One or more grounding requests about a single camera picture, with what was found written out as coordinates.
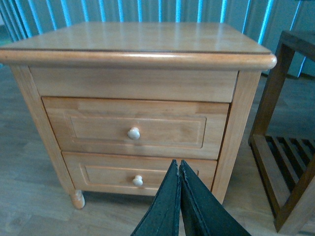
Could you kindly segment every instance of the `dark wood table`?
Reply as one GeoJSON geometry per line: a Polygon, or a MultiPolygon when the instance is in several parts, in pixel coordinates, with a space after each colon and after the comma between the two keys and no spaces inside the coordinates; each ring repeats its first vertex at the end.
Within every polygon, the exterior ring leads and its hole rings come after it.
{"type": "Polygon", "coordinates": [[[283,31],[250,134],[276,230],[294,235],[315,211],[315,141],[266,132],[295,52],[315,61],[315,31],[283,31]]]}

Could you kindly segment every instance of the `white knob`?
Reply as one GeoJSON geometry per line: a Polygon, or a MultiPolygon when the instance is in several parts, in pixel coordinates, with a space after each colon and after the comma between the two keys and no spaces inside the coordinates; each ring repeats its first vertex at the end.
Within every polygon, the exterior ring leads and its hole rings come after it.
{"type": "Polygon", "coordinates": [[[143,185],[142,176],[135,176],[132,182],[136,186],[142,186],[143,185]]]}
{"type": "Polygon", "coordinates": [[[132,140],[138,140],[140,138],[140,131],[137,127],[133,127],[128,131],[128,137],[132,140]]]}

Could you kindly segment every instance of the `wooden slat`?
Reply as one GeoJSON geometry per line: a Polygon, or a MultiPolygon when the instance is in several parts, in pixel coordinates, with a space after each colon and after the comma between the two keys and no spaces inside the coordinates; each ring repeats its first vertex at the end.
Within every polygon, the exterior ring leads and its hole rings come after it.
{"type": "Polygon", "coordinates": [[[298,139],[290,139],[293,144],[297,146],[299,151],[301,152],[301,157],[303,158],[303,161],[305,162],[306,165],[310,162],[312,155],[311,153],[307,150],[307,147],[305,144],[298,139]]]}
{"type": "Polygon", "coordinates": [[[290,163],[286,153],[284,152],[283,148],[281,147],[278,139],[276,137],[271,137],[271,142],[273,146],[275,147],[275,151],[277,153],[277,156],[275,156],[275,159],[279,162],[281,165],[281,170],[284,171],[283,175],[286,179],[286,182],[288,183],[290,188],[294,188],[295,184],[299,181],[299,177],[297,176],[294,168],[292,167],[292,164],[290,163]]]}
{"type": "Polygon", "coordinates": [[[314,199],[315,159],[313,157],[288,201],[276,217],[277,231],[282,234],[297,234],[315,211],[314,199]]]}
{"type": "Polygon", "coordinates": [[[301,139],[297,139],[297,142],[300,144],[300,146],[303,148],[303,151],[307,155],[308,159],[311,160],[313,155],[311,154],[309,148],[304,144],[304,142],[301,139]]]}
{"type": "Polygon", "coordinates": [[[274,213],[277,215],[280,208],[285,205],[290,196],[290,191],[268,147],[265,137],[262,135],[253,135],[251,136],[250,144],[253,148],[254,156],[274,213]]]}
{"type": "Polygon", "coordinates": [[[306,165],[301,159],[299,153],[294,148],[293,144],[291,143],[290,139],[283,138],[283,144],[285,145],[286,149],[290,153],[288,155],[288,158],[290,159],[290,162],[295,163],[295,166],[298,168],[299,176],[302,175],[302,173],[306,170],[306,165]]]}
{"type": "Polygon", "coordinates": [[[312,152],[315,152],[315,141],[314,140],[308,140],[310,148],[312,152]]]}

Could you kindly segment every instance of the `drawer front panel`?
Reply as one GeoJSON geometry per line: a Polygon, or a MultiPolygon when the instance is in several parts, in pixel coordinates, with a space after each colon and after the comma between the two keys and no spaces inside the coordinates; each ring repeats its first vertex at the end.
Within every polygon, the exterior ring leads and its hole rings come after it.
{"type": "Polygon", "coordinates": [[[41,96],[231,102],[237,71],[30,68],[41,96]]]}
{"type": "Polygon", "coordinates": [[[228,104],[43,98],[63,151],[217,159],[228,104]],[[128,137],[131,128],[140,138],[128,137]]]}
{"type": "MultiPolygon", "coordinates": [[[[171,158],[135,157],[63,152],[76,189],[137,195],[155,195],[171,164],[171,158]],[[141,176],[143,185],[133,179],[141,176]]],[[[186,159],[204,184],[211,189],[216,161],[186,159]]]]}

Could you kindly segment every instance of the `laminate flooring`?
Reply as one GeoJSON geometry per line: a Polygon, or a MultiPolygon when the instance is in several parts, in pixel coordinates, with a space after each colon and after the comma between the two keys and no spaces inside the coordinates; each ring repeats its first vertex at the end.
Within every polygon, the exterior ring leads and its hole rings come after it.
{"type": "MultiPolygon", "coordinates": [[[[279,235],[248,146],[265,81],[262,77],[259,82],[223,203],[253,236],[279,235]]],[[[270,132],[314,135],[315,81],[289,79],[283,90],[270,132]]],[[[153,197],[85,192],[86,206],[75,209],[59,184],[7,66],[0,69],[0,163],[0,236],[128,236],[153,200],[153,197]]],[[[315,235],[306,231],[315,232],[315,218],[299,234],[315,235]]],[[[185,235],[182,223],[180,235],[185,235]]]]}

